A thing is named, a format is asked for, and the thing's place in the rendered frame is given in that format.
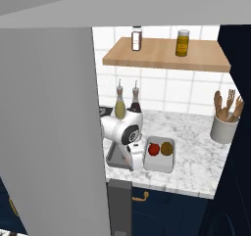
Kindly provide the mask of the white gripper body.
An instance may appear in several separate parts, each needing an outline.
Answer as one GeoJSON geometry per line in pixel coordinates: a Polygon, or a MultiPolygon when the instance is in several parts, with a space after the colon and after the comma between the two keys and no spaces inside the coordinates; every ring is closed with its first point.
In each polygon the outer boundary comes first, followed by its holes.
{"type": "Polygon", "coordinates": [[[137,170],[142,167],[143,152],[144,150],[141,147],[128,147],[130,166],[132,170],[137,170]]]}

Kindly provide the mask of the grey meat container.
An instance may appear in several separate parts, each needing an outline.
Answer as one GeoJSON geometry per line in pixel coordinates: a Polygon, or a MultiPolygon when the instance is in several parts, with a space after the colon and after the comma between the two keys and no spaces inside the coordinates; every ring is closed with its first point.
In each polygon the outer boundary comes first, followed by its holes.
{"type": "Polygon", "coordinates": [[[130,165],[128,164],[122,150],[116,142],[112,143],[106,157],[106,162],[107,165],[111,167],[130,169],[130,165]]]}

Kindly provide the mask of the grey vegetable container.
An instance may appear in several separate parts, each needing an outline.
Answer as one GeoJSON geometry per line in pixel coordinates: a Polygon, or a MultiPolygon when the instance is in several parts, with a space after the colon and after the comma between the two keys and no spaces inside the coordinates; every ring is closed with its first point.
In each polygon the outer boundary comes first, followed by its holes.
{"type": "Polygon", "coordinates": [[[160,171],[165,173],[171,173],[175,166],[176,159],[176,147],[175,141],[168,137],[150,136],[146,141],[145,153],[143,156],[143,167],[147,170],[160,171]],[[164,142],[170,142],[173,145],[173,153],[170,156],[164,156],[161,153],[161,145],[164,142]],[[160,146],[160,152],[157,156],[150,156],[148,153],[148,147],[151,143],[158,144],[160,146]]]}

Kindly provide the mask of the brown-green avocado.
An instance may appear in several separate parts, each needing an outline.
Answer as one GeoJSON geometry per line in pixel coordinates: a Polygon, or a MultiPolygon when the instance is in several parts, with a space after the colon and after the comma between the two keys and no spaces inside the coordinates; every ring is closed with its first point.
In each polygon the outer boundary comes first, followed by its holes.
{"type": "Polygon", "coordinates": [[[170,142],[164,142],[161,145],[161,153],[164,156],[170,156],[173,153],[173,150],[174,150],[173,145],[170,142]]]}

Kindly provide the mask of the grey freezer door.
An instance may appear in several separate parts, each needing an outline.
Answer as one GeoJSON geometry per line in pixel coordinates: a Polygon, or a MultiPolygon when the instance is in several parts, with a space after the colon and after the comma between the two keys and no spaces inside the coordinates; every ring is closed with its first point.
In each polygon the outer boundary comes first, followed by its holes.
{"type": "Polygon", "coordinates": [[[90,28],[0,29],[0,177],[28,236],[111,236],[90,28]]]}

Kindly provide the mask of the grey upright panel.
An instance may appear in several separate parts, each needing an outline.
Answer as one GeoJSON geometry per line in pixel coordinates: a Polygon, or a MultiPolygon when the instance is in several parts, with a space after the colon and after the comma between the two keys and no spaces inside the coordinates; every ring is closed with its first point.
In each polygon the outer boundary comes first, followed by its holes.
{"type": "Polygon", "coordinates": [[[131,236],[131,182],[118,179],[110,179],[107,186],[107,191],[112,236],[131,236]]]}

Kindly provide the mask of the yellow oil bottle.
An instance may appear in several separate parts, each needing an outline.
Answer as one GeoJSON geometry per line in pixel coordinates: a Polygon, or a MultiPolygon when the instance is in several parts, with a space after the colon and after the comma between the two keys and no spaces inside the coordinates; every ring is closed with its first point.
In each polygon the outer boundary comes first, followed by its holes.
{"type": "Polygon", "coordinates": [[[126,105],[123,98],[123,87],[120,84],[117,87],[117,102],[115,106],[115,115],[118,119],[123,119],[126,115],[126,105]]]}

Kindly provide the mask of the dark vinegar bottle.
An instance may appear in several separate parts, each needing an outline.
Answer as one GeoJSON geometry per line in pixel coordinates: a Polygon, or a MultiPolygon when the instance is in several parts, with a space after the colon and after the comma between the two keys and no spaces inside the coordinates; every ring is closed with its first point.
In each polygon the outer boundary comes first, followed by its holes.
{"type": "Polygon", "coordinates": [[[134,85],[134,87],[132,88],[132,103],[130,105],[130,109],[136,113],[141,112],[138,95],[139,95],[139,88],[137,87],[137,85],[134,85]]]}

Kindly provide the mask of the black flat object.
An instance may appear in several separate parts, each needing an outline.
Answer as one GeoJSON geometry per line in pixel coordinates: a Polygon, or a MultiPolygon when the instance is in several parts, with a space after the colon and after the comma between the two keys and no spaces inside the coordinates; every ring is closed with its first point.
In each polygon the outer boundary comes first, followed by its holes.
{"type": "Polygon", "coordinates": [[[110,116],[113,112],[113,109],[111,107],[100,107],[99,108],[99,114],[100,117],[104,116],[110,116]]]}

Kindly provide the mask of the navy drawer front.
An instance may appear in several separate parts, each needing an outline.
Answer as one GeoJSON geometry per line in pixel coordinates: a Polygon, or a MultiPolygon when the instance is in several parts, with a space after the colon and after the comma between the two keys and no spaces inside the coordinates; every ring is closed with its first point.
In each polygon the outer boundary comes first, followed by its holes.
{"type": "Polygon", "coordinates": [[[132,236],[198,236],[208,200],[132,188],[133,197],[149,192],[145,202],[132,202],[132,236]]]}

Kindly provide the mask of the white utensil pot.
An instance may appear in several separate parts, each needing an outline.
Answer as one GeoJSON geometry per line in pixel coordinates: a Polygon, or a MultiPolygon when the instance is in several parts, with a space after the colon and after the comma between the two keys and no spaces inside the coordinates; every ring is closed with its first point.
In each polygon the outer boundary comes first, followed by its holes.
{"type": "Polygon", "coordinates": [[[238,118],[234,122],[226,122],[214,117],[210,137],[217,143],[229,144],[233,139],[238,122],[238,118]]]}

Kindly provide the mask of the navy tall cabinet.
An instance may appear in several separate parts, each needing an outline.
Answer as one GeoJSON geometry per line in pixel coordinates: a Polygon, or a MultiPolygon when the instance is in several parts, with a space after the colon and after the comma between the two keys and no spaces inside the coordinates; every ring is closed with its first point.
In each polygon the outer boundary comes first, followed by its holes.
{"type": "Polygon", "coordinates": [[[221,26],[218,41],[244,108],[200,236],[251,236],[251,24],[221,26]]]}

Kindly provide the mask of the small wooden spoon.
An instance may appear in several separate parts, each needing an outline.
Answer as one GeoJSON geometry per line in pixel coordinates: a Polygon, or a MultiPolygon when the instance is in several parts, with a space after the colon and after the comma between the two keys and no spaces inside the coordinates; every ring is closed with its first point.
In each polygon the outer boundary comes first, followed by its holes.
{"type": "Polygon", "coordinates": [[[228,108],[220,109],[219,112],[218,112],[218,118],[221,121],[226,121],[227,117],[228,117],[228,108]]]}

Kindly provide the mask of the wooden slotted spatula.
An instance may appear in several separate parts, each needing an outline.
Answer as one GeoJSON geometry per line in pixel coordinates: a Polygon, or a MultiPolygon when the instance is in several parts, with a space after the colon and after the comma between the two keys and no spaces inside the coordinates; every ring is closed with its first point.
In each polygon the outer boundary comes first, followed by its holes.
{"type": "Polygon", "coordinates": [[[226,100],[226,107],[227,107],[228,110],[230,109],[230,107],[231,107],[231,105],[233,103],[234,97],[235,97],[235,90],[229,89],[228,90],[227,100],[226,100]]]}

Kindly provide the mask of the wooden fork spatula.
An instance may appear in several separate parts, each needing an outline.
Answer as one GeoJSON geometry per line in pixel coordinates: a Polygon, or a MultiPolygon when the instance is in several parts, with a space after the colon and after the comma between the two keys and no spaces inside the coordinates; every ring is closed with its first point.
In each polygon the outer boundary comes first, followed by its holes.
{"type": "Polygon", "coordinates": [[[243,110],[243,105],[244,105],[244,101],[242,97],[238,96],[235,103],[235,109],[230,120],[231,122],[234,122],[237,118],[240,117],[241,112],[243,110]]]}

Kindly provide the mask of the dark red spice jar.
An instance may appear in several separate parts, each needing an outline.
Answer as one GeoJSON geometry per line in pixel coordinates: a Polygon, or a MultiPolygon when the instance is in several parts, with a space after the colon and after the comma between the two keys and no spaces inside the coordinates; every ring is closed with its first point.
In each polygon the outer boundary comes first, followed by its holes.
{"type": "Polygon", "coordinates": [[[140,51],[141,50],[141,39],[142,39],[142,27],[134,26],[131,33],[131,50],[140,51]]]}

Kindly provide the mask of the yellow spice jar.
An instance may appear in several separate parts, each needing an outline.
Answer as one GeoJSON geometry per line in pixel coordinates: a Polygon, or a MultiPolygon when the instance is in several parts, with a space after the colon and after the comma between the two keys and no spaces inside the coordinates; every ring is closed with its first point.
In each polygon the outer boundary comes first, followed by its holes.
{"type": "Polygon", "coordinates": [[[185,57],[188,51],[189,43],[189,31],[187,29],[181,29],[177,33],[176,39],[176,55],[179,57],[185,57]]]}

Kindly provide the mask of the navy base cabinet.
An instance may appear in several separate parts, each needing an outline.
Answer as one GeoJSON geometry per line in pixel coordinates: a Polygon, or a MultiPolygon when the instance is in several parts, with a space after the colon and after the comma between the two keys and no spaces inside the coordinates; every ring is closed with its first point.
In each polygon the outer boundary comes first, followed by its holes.
{"type": "Polygon", "coordinates": [[[26,234],[21,219],[15,215],[9,201],[9,193],[0,178],[0,229],[26,234]]]}

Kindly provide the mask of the grey fridge casing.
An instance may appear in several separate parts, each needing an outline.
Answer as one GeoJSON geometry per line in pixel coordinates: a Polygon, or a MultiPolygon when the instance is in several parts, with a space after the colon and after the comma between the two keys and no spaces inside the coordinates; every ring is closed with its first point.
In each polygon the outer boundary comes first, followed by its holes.
{"type": "Polygon", "coordinates": [[[0,16],[0,28],[251,24],[251,0],[62,0],[0,16]]]}

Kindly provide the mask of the wooden wall shelf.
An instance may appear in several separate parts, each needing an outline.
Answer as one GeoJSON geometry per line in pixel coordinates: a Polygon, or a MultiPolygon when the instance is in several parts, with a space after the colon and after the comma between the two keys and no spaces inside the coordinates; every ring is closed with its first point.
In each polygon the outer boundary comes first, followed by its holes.
{"type": "Polygon", "coordinates": [[[229,72],[230,63],[215,40],[190,40],[185,57],[176,55],[176,40],[143,38],[140,51],[131,50],[131,39],[122,37],[104,56],[106,66],[229,72]]]}

